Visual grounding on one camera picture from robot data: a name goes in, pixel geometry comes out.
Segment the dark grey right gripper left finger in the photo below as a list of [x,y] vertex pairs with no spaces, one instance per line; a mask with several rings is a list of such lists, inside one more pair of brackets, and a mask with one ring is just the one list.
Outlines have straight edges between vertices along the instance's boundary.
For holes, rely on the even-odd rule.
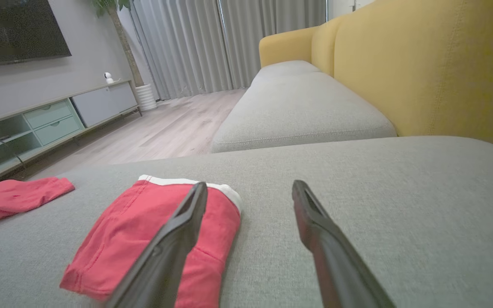
[[197,244],[207,184],[196,183],[123,277],[107,308],[173,308],[188,254]]

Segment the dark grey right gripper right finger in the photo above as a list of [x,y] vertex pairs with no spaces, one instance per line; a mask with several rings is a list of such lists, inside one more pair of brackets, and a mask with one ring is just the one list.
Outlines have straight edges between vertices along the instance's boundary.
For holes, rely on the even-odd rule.
[[395,304],[344,232],[303,180],[293,183],[299,236],[311,252],[325,308],[393,308]]

